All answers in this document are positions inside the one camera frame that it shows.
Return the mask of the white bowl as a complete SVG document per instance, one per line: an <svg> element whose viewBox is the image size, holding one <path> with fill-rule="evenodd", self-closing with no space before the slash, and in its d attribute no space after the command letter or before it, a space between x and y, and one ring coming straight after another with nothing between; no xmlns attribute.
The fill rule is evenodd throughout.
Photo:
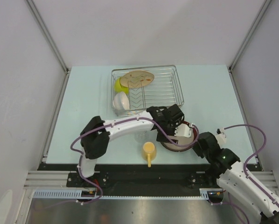
<svg viewBox="0 0 279 224"><path fill-rule="evenodd" d="M117 111L130 109L129 99L123 91L115 95L112 104Z"/></svg>

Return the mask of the metal wire dish rack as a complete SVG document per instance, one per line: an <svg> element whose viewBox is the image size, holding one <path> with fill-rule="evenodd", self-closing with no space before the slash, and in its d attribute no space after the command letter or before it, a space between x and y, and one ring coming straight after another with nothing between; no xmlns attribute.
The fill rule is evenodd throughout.
<svg viewBox="0 0 279 224"><path fill-rule="evenodd" d="M182 107L184 104L181 83L178 77L177 68L175 65L165 66L146 66L127 69L112 70L112 99L113 101L117 92L114 91L114 83L126 73L134 70L144 70L154 74L154 80L147 86L141 88L129 88L130 109L113 111L118 116L131 116L140 113L151 106L165 106L170 107L177 104Z"/></svg>

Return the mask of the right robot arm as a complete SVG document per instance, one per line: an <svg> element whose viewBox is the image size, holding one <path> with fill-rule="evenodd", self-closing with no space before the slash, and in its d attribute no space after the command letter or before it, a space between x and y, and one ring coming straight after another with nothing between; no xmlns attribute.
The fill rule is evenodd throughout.
<svg viewBox="0 0 279 224"><path fill-rule="evenodd" d="M270 191L239 157L228 148L221 148L218 135L199 134L192 149L209 164L205 181L210 187L221 187L234 196L261 224L279 224L279 196Z"/></svg>

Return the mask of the lime green bowl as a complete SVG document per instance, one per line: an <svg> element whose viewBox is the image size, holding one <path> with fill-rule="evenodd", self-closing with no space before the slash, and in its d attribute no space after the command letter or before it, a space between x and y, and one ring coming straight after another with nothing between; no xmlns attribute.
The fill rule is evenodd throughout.
<svg viewBox="0 0 279 224"><path fill-rule="evenodd" d="M120 83L120 80L121 78L119 77L115 83L114 83L114 91L119 93L119 92L124 92L126 95L129 94L129 88L128 87L125 87L123 86L121 83Z"/></svg>

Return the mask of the clear glass tumbler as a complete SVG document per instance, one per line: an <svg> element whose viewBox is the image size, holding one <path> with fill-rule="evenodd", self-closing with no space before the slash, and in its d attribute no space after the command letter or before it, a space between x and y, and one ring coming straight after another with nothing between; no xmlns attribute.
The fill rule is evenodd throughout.
<svg viewBox="0 0 279 224"><path fill-rule="evenodd" d="M134 134L137 143L145 143L147 140L147 131L140 131Z"/></svg>

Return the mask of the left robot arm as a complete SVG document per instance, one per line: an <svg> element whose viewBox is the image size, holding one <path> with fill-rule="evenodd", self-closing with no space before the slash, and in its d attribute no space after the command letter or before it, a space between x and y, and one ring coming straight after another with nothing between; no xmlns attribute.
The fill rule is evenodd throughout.
<svg viewBox="0 0 279 224"><path fill-rule="evenodd" d="M157 130L157 141L168 142L167 137L173 136L183 121L184 113L176 104L170 107L151 106L136 115L117 120L93 117L78 138L82 155L77 181L85 187L92 184L97 159L106 153L110 141L136 132Z"/></svg>

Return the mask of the beige bird plate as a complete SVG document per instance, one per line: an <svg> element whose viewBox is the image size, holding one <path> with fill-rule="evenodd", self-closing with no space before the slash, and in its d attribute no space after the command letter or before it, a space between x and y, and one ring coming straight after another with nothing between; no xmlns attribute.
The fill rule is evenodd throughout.
<svg viewBox="0 0 279 224"><path fill-rule="evenodd" d="M144 70L134 70L123 75L120 84L128 88L141 88L149 85L154 80L154 74Z"/></svg>

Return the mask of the brown rimmed plate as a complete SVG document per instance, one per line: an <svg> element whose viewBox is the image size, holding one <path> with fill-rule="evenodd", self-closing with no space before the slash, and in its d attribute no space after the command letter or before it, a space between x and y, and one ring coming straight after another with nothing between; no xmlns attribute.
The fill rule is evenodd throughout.
<svg viewBox="0 0 279 224"><path fill-rule="evenodd" d="M182 123L187 123L193 126L192 123L189 123L187 121L183 121ZM171 131L170 133L167 133L168 136L174 136L174 132L175 129L173 131ZM186 137L177 137L178 139L178 145L182 145L182 147L176 146L175 144L168 144L168 143L161 143L161 145L172 151L172 152L184 152L189 150L192 146L188 146L189 144L193 143L195 138L197 137L197 130L194 128L194 136L190 137L190 138L186 138Z"/></svg>

